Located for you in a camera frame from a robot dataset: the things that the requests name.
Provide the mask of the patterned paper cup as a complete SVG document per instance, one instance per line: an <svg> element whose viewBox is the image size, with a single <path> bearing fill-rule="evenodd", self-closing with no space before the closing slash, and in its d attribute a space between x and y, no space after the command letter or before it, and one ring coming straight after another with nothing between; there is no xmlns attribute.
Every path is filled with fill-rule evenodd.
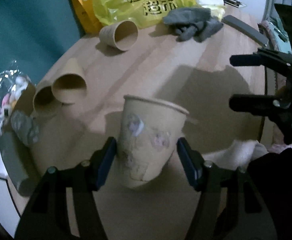
<svg viewBox="0 0 292 240"><path fill-rule="evenodd" d="M117 141L119 179L134 189L160 175L182 133L189 112L172 102L124 96Z"/></svg>

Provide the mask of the brown paper cup lying behind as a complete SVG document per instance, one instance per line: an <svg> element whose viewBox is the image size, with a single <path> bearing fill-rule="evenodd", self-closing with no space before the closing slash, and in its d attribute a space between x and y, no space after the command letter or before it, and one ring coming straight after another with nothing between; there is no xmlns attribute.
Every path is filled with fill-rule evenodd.
<svg viewBox="0 0 292 240"><path fill-rule="evenodd" d="M33 98L34 112L38 116L51 117L57 114L61 106L62 103L53 95L51 82L48 80L41 81L36 86Z"/></svg>

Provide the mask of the brown paper cup lying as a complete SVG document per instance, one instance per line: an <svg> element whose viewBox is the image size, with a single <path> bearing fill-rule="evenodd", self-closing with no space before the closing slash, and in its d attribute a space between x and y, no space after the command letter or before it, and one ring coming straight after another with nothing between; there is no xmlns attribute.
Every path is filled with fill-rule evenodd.
<svg viewBox="0 0 292 240"><path fill-rule="evenodd" d="M62 103L53 95L51 82L48 80L41 81L36 86L33 98L34 112L38 116L51 117L57 114L61 106Z"/></svg>
<svg viewBox="0 0 292 240"><path fill-rule="evenodd" d="M70 58L55 74L52 82L54 97L65 104L74 104L87 95L83 67L76 58Z"/></svg>

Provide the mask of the brown paper cup lying front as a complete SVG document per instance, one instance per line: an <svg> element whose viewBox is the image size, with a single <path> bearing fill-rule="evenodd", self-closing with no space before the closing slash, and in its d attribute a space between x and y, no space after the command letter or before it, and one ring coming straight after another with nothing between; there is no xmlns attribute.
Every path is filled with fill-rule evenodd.
<svg viewBox="0 0 292 240"><path fill-rule="evenodd" d="M87 95L83 67L76 58L70 58L55 74L52 82L54 97L65 104L74 104Z"/></svg>

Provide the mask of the plain brown paper cup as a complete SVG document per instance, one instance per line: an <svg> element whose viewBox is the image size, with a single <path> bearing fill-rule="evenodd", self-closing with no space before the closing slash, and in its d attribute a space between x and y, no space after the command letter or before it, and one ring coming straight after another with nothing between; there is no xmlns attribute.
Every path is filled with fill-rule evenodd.
<svg viewBox="0 0 292 240"><path fill-rule="evenodd" d="M138 27L132 21L104 26L99 32L99 39L120 51L129 51L138 39Z"/></svg>

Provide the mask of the black remote control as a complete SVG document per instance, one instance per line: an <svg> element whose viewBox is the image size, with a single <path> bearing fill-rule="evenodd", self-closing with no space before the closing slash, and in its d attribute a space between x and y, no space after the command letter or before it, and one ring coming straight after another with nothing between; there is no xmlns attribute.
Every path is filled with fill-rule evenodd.
<svg viewBox="0 0 292 240"><path fill-rule="evenodd" d="M222 22L230 27L236 29L237 31L241 32L242 34L246 35L250 39L257 42L262 47L267 47L269 40L266 36L259 32L259 30L254 29L250 25L246 24L242 20L232 16L227 15L222 19Z"/></svg>

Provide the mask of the grey knitted glove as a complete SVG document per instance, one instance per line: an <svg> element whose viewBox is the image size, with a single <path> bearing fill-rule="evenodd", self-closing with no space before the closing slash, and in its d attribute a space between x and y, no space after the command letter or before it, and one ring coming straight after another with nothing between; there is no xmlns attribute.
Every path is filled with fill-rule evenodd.
<svg viewBox="0 0 292 240"><path fill-rule="evenodd" d="M212 16L208 8L177 8L162 18L165 25L173 29L179 42L194 39L203 42L219 32L224 24Z"/></svg>

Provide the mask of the clear bag of sweets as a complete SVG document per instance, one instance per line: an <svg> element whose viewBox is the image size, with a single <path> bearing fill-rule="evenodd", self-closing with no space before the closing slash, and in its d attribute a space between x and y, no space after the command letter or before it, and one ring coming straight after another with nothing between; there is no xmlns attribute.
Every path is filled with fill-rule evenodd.
<svg viewBox="0 0 292 240"><path fill-rule="evenodd" d="M19 69L16 61L0 72L0 136L21 96L32 86L31 79Z"/></svg>

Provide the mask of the yellow plastic shopping bag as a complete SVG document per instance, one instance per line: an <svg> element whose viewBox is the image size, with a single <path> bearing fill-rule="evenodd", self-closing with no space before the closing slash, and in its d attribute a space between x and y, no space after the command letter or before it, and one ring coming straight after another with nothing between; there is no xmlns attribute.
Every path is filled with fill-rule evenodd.
<svg viewBox="0 0 292 240"><path fill-rule="evenodd" d="M222 7L201 6L196 0L92 0L93 12L102 26L132 21L139 29L162 22L171 11L180 8L206 9L210 17L222 24Z"/></svg>

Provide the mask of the teal curtain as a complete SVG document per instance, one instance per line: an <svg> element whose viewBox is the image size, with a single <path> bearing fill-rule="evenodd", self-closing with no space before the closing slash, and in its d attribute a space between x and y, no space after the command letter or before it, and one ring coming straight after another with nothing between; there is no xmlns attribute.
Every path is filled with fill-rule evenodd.
<svg viewBox="0 0 292 240"><path fill-rule="evenodd" d="M84 34L71 0L0 0L0 72L38 83Z"/></svg>

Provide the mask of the orange cardboard box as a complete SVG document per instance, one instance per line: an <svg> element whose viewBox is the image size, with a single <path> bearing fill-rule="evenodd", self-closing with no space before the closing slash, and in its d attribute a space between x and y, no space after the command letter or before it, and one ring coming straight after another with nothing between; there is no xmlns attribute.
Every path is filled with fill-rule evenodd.
<svg viewBox="0 0 292 240"><path fill-rule="evenodd" d="M96 18L93 11L92 0L71 0L75 14L81 23L85 33L98 35L102 24Z"/></svg>

